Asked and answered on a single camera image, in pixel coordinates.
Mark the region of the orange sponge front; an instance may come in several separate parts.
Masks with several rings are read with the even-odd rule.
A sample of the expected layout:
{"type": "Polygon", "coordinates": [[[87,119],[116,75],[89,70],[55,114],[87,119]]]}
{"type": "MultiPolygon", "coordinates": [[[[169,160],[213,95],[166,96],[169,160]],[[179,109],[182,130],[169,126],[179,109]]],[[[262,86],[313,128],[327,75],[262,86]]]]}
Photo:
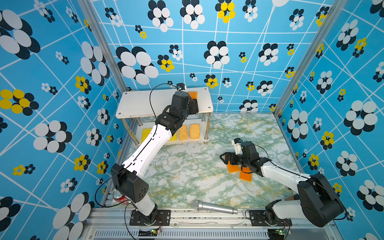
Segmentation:
{"type": "Polygon", "coordinates": [[[239,179],[246,182],[252,181],[252,172],[248,167],[241,167],[239,179]]]}

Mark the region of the orange sponge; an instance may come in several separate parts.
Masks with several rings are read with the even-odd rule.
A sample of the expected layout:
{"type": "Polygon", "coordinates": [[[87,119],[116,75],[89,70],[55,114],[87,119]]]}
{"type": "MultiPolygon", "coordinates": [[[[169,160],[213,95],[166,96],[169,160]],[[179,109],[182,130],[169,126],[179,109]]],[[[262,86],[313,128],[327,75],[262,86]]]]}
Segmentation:
{"type": "Polygon", "coordinates": [[[241,167],[239,179],[246,182],[252,181],[252,172],[248,167],[241,167]]]}
{"type": "Polygon", "coordinates": [[[188,94],[190,95],[192,100],[198,98],[198,92],[196,92],[196,91],[188,92],[188,94]]]}
{"type": "Polygon", "coordinates": [[[238,165],[232,165],[231,163],[227,164],[227,168],[230,174],[237,173],[240,171],[240,167],[238,165]]]}

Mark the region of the tan porous sponge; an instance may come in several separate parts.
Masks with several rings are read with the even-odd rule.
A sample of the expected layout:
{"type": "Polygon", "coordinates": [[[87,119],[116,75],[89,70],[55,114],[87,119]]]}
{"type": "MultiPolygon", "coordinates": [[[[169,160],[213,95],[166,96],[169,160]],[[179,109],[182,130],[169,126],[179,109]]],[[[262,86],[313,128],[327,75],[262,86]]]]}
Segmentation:
{"type": "Polygon", "coordinates": [[[190,125],[190,139],[199,140],[200,139],[200,124],[191,124],[190,125]]]}
{"type": "Polygon", "coordinates": [[[182,127],[179,129],[179,140],[186,141],[188,138],[188,128],[186,125],[182,125],[182,127]]]}

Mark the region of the yellow sponge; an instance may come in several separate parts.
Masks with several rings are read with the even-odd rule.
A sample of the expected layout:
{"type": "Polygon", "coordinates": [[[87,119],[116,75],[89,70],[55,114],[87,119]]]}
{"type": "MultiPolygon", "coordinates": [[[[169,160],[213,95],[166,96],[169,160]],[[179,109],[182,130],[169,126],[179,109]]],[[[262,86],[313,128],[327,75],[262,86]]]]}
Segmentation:
{"type": "Polygon", "coordinates": [[[177,141],[177,133],[175,133],[169,140],[169,142],[176,142],[177,141]]]}
{"type": "Polygon", "coordinates": [[[142,129],[141,143],[143,143],[146,140],[146,138],[149,136],[151,131],[152,131],[152,128],[142,129]]]}

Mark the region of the orange sponge back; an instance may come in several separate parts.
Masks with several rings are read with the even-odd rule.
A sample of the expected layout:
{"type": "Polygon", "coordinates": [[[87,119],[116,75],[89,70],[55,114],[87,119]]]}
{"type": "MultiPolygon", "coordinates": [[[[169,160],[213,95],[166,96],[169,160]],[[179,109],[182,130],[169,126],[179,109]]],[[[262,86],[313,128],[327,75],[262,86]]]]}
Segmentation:
{"type": "Polygon", "coordinates": [[[188,94],[190,95],[192,100],[198,98],[198,92],[196,92],[196,91],[188,92],[188,94]]]}

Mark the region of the yellow sponge back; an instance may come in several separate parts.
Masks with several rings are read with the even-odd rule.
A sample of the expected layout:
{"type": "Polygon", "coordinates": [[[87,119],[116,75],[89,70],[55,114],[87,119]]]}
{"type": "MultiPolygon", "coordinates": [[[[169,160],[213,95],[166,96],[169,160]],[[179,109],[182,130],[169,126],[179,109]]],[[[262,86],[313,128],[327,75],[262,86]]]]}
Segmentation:
{"type": "Polygon", "coordinates": [[[143,143],[146,140],[146,138],[149,136],[151,131],[152,131],[152,128],[142,129],[141,143],[143,143]]]}

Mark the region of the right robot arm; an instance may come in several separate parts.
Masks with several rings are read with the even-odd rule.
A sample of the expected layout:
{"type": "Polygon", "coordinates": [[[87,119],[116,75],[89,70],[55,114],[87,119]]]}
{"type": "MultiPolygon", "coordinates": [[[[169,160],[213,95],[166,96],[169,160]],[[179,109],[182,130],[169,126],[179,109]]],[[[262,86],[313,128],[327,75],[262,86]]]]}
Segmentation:
{"type": "Polygon", "coordinates": [[[308,175],[279,166],[268,156],[261,157],[257,145],[239,138],[232,141],[235,151],[225,152],[220,159],[225,165],[249,168],[248,175],[274,180],[298,195],[298,199],[275,200],[265,207],[264,219],[269,225],[288,219],[308,220],[316,227],[338,221],[347,209],[327,178],[321,174],[308,175]]]}

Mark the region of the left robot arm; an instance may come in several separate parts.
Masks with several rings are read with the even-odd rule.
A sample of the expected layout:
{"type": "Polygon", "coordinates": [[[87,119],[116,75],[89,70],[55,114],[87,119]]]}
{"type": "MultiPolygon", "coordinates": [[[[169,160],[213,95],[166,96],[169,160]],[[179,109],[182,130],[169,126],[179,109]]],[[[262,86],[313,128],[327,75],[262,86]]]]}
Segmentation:
{"type": "Polygon", "coordinates": [[[131,200],[142,217],[151,223],[158,207],[149,197],[149,184],[142,177],[163,145],[183,126],[190,114],[191,101],[189,93],[175,92],[172,103],[157,117],[145,141],[121,165],[114,164],[111,168],[115,189],[131,200]]]}

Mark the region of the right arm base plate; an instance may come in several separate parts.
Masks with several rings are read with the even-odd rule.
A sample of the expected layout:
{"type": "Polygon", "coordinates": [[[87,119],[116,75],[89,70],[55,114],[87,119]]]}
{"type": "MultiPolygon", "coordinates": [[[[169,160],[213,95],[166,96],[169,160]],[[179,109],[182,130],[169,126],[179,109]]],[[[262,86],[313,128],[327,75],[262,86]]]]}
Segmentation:
{"type": "Polygon", "coordinates": [[[272,220],[270,223],[267,221],[265,211],[263,210],[246,210],[245,217],[251,222],[252,227],[291,227],[292,221],[290,219],[277,219],[272,220]]]}

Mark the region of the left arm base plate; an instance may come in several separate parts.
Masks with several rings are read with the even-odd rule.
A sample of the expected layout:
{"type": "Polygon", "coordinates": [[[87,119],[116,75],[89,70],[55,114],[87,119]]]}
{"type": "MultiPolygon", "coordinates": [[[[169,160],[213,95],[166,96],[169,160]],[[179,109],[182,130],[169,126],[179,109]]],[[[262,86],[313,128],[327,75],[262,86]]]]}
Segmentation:
{"type": "Polygon", "coordinates": [[[149,216],[137,210],[131,211],[130,226],[169,226],[171,210],[155,210],[149,216]]]}

